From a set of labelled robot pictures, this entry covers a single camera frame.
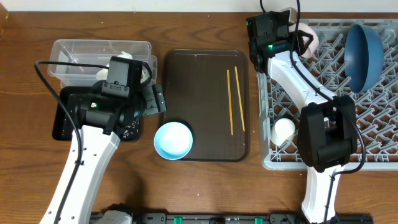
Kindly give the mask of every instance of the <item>dish rack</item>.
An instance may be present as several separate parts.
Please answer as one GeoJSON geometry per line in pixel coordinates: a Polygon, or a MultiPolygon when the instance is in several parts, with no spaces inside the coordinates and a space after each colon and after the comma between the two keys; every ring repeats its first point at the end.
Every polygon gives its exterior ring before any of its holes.
{"type": "MultiPolygon", "coordinates": [[[[362,170],[398,170],[398,20],[380,19],[301,19],[319,37],[312,58],[301,58],[318,81],[338,96],[349,95],[356,105],[357,126],[366,146],[362,170]],[[384,48],[384,66],[380,80],[370,90],[353,93],[345,77],[345,38],[354,24],[364,24],[378,31],[384,48]]],[[[259,85],[259,129],[262,165],[268,170],[304,170],[297,151],[300,113],[284,89],[263,73],[257,73],[259,85]],[[292,142],[281,147],[271,142],[274,121],[288,118],[296,124],[292,142]]],[[[351,155],[345,169],[353,169],[361,160],[361,146],[351,155]]]]}

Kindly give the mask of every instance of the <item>dark brown tray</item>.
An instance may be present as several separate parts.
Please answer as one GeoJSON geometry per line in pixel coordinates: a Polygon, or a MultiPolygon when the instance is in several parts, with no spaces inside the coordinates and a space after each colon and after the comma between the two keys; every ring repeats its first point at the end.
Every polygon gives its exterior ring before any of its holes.
{"type": "Polygon", "coordinates": [[[185,161],[241,161],[249,153],[248,61],[237,50],[173,50],[165,63],[163,87],[167,111],[162,124],[179,121],[193,133],[185,161]],[[235,69],[238,68],[245,130],[239,109],[235,69]],[[229,122],[229,69],[233,131],[229,122]]]}

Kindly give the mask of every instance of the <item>chopstick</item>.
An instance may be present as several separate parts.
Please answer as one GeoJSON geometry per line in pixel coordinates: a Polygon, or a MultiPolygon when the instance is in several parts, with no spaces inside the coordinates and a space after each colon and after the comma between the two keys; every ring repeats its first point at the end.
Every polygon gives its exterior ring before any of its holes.
{"type": "Polygon", "coordinates": [[[234,129],[232,124],[231,84],[229,82],[229,70],[226,71],[226,76],[228,78],[229,122],[231,123],[231,135],[234,135],[234,129]]]}
{"type": "Polygon", "coordinates": [[[241,89],[239,87],[238,69],[236,68],[236,66],[235,66],[235,75],[236,75],[236,86],[238,87],[239,107],[241,109],[242,127],[243,127],[243,131],[245,131],[244,130],[244,120],[243,120],[243,110],[242,110],[242,100],[241,100],[241,89]]]}

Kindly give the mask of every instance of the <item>white cup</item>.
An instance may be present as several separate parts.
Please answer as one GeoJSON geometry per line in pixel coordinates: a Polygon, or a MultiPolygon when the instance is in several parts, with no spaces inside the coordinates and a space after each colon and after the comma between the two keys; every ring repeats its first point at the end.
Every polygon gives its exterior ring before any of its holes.
{"type": "Polygon", "coordinates": [[[293,121],[281,118],[275,122],[271,129],[271,141],[276,146],[281,146],[286,141],[293,141],[294,131],[293,121]]]}

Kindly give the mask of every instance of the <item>white object in container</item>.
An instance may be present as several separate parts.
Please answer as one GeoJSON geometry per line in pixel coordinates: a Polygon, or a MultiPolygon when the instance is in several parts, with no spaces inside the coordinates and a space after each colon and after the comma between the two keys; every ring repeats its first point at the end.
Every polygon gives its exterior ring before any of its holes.
{"type": "MultiPolygon", "coordinates": [[[[151,56],[152,46],[146,41],[130,40],[57,40],[50,60],[106,66],[112,56],[126,52],[133,59],[147,62],[152,70],[151,84],[156,82],[157,59],[151,56]]],[[[48,74],[61,80],[61,87],[92,86],[100,68],[49,65],[48,74]]]]}
{"type": "Polygon", "coordinates": [[[281,146],[286,141],[292,141],[294,137],[295,126],[293,121],[287,118],[281,118],[276,121],[271,129],[271,141],[281,146]]]}

